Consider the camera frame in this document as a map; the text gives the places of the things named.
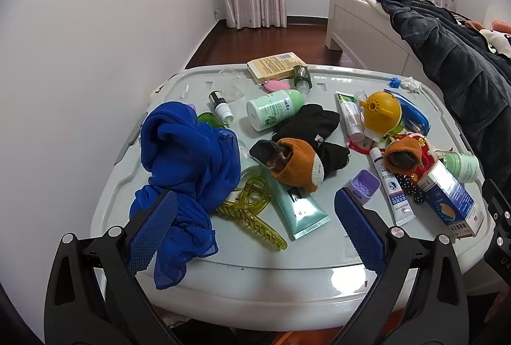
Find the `large green white lotion bottle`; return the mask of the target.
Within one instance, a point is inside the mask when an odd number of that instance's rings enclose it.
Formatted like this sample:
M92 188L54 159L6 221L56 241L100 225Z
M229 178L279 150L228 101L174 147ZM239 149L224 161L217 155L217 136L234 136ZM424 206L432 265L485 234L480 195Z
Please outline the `large green white lotion bottle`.
M246 103L248 121L256 131L273 128L295 116L304 104L305 99L299 91L274 91Z

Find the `yellow round toy watering can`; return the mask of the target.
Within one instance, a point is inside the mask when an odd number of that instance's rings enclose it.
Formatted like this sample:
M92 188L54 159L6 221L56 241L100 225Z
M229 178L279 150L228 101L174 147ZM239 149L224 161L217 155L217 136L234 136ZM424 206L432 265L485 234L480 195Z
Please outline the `yellow round toy watering can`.
M364 134L375 142L387 136L401 122L401 105L388 92L375 92L361 100L360 106L364 114Z

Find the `blue white medicine box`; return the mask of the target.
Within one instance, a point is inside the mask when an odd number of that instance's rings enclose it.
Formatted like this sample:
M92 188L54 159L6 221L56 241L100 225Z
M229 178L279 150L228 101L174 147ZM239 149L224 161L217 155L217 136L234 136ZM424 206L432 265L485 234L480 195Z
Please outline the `blue white medicine box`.
M477 236L484 222L483 212L441 161L434 163L417 186L424 192L428 205L457 239Z

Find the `blue plastic package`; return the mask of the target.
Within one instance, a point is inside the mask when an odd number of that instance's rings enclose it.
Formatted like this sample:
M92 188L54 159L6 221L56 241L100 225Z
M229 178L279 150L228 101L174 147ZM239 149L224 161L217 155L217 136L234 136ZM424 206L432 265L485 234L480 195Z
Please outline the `blue plastic package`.
M385 92L395 97L400 104L405 128L411 132L427 136L431 130L431 125L426 115L424 115L407 97L390 89L385 89Z

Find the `clear plastic cup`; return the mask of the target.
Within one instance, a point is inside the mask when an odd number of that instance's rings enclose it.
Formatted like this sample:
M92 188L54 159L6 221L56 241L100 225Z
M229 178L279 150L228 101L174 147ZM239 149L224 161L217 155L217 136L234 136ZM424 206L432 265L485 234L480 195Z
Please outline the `clear plastic cup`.
M234 103L245 97L248 78L244 73L234 68L223 68L217 75L217 89L227 103Z

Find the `white patterned pillow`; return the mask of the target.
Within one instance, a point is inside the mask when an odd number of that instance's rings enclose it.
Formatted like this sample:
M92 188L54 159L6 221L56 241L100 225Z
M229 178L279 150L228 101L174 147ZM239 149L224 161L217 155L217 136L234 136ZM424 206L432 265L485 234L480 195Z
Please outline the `white patterned pillow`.
M500 53L511 58L511 26L501 20L493 20L491 29L486 29L483 24L474 20L466 20L464 25L476 29L488 42L489 49L493 53Z

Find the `black polka dot hair clip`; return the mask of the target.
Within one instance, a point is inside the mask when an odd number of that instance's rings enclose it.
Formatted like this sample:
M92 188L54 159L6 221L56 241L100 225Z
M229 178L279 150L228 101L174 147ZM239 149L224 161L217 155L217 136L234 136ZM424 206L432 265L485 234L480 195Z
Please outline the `black polka dot hair clip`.
M404 190L405 194L413 198L416 204L421 204L425 201L425 194L422 189L408 175L396 174L401 189Z

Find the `white blue ointment tube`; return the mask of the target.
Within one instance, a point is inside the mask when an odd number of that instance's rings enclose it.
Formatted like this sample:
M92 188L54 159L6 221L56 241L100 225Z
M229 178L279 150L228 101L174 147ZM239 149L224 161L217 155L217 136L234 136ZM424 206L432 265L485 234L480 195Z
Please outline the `white blue ointment tube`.
M379 148L371 149L370 157L389 201L395 225L403 226L415 219L416 216L411 209L404 190L398 183L398 179L384 164L381 150Z

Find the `white bed frame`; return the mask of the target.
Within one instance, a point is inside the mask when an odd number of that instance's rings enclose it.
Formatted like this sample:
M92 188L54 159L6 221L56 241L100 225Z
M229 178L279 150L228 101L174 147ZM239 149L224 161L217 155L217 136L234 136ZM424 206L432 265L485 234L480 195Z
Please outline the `white bed frame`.
M443 96L394 31L388 14L374 10L366 0L329 0L326 47L346 53L357 68L412 77Z

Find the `white green ointment tube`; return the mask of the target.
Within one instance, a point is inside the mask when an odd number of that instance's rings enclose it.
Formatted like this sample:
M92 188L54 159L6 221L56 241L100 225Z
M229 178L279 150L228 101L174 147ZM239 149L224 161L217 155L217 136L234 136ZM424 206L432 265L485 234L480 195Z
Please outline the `white green ointment tube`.
M347 128L347 135L355 143L360 143L364 140L364 126L359 113L359 107L356 100L352 95L342 92L336 92L336 98L341 110L342 117L344 118Z

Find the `teal cosmetic tube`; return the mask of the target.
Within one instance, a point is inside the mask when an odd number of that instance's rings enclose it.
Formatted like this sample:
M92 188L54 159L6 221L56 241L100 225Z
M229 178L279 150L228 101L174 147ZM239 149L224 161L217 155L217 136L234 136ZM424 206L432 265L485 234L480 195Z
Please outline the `teal cosmetic tube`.
M329 215L304 189L279 183L266 168L263 169L263 176L293 240L299 240L330 222Z

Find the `black sock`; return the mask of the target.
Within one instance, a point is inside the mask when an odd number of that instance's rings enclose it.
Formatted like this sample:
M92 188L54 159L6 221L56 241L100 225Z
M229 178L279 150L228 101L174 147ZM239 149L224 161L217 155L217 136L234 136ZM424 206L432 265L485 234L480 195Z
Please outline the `black sock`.
M295 138L308 143L319 157L324 168L324 176L344 168L349 163L350 150L337 143L327 142L339 126L339 114L324 110L317 103L303 105L292 118L276 124L270 140L259 140L249 150L249 154L260 163L267 164L275 156L282 157L289 152L279 141Z

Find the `blue sheer scarf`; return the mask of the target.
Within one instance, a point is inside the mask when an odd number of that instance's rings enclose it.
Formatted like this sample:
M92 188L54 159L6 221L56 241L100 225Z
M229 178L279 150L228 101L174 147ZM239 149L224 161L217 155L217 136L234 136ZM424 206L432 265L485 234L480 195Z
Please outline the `blue sheer scarf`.
M184 278L192 259L217 253L210 213L239 183L240 153L233 131L199 124L191 106L180 102L162 103L148 115L140 145L141 163L150 177L136 191L129 216L149 209L166 190L177 201L137 240L145 251L139 269L154 260L154 283L164 290Z

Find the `dark green dropper bottle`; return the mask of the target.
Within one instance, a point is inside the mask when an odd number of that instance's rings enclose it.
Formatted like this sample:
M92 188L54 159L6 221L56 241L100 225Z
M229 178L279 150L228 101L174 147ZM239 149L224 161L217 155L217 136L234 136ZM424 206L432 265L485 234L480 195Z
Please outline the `dark green dropper bottle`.
M307 96L313 88L310 73L304 65L294 66L294 88L303 96Z

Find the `yellow-green hair claw clip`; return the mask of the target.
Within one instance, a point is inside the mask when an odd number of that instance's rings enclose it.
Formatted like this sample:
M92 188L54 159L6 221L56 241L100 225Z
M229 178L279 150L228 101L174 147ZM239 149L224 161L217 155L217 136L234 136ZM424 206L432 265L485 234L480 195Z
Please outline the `yellow-green hair claw clip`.
M259 217L259 214L272 201L269 184L259 175L251 175L243 188L236 190L233 201L225 200L216 213L245 225L274 248L284 251L287 241L275 228Z

